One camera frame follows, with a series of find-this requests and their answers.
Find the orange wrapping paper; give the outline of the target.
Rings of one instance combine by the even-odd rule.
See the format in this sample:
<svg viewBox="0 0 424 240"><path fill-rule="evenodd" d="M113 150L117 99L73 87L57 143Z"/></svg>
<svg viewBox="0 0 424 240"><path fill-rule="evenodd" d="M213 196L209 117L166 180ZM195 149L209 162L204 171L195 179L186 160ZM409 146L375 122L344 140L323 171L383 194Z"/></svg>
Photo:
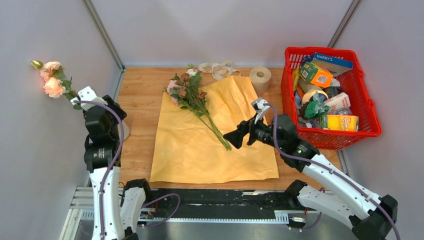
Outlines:
<svg viewBox="0 0 424 240"><path fill-rule="evenodd" d="M257 94L246 76L230 76L203 88L210 118L222 133L255 115L252 102ZM226 150L207 127L209 120L197 118L162 95L150 180L183 184L218 184L231 181L265 180L279 177L275 150L255 142Z"/></svg>

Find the peach rose stem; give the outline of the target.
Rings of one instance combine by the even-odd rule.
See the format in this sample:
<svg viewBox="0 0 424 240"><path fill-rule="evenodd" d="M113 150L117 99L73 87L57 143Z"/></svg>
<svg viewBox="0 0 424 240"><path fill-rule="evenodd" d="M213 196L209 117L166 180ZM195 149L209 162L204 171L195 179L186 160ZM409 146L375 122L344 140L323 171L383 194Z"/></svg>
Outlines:
<svg viewBox="0 0 424 240"><path fill-rule="evenodd" d="M59 61L49 61L43 63L39 60L30 61L30 65L39 70L40 76L44 79L42 87L44 93L50 98L58 99L65 96L73 105L75 110L81 110L77 92L72 88L72 77L67 78L64 72L64 67Z"/></svg>

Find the white ribbon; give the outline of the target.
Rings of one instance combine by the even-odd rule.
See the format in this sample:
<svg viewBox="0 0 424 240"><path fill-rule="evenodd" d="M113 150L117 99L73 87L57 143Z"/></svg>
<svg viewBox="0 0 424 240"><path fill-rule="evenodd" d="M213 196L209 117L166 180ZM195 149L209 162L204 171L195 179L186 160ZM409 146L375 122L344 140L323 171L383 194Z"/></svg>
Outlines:
<svg viewBox="0 0 424 240"><path fill-rule="evenodd" d="M241 76L242 73L235 69L232 61L218 62L204 62L197 66L198 70L203 73L211 74L212 78L216 81L221 81L230 76Z"/></svg>

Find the artificial flower bunch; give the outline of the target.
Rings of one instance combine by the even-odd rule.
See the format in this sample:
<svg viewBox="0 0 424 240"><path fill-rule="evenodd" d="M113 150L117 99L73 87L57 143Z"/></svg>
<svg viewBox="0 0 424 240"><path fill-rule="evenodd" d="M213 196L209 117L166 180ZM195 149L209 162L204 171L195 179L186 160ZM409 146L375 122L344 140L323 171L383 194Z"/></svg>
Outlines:
<svg viewBox="0 0 424 240"><path fill-rule="evenodd" d="M180 109L191 111L213 134L227 151L232 150L230 143L224 139L207 108L207 92L200 88L203 79L202 71L193 64L188 65L188 70L170 79L163 92L171 97L171 101Z"/></svg>

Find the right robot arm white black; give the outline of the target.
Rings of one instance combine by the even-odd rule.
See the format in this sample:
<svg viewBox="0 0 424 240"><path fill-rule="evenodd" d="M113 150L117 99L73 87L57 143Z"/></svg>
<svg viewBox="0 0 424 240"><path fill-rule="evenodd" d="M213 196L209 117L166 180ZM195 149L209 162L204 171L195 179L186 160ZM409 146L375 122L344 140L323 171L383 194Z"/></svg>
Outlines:
<svg viewBox="0 0 424 240"><path fill-rule="evenodd" d="M239 149L245 135L249 136L247 145L259 141L275 147L289 167L315 179L332 193L322 193L295 180L285 191L289 208L303 206L320 211L347 226L359 240L384 240L390 232L401 238L396 227L398 201L391 195L380 196L366 189L336 168L298 136L297 127L286 114L275 116L270 125L252 117L223 137Z"/></svg>

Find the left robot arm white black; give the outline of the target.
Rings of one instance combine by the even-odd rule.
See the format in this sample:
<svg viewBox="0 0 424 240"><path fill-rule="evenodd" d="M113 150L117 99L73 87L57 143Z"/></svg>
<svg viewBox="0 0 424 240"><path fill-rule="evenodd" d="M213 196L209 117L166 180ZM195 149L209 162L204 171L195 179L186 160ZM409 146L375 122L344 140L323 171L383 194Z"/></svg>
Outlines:
<svg viewBox="0 0 424 240"><path fill-rule="evenodd" d="M148 181L128 181L119 191L123 120L126 112L109 95L84 100L85 139L83 156L92 185L93 240L137 240L142 207L153 201Z"/></svg>

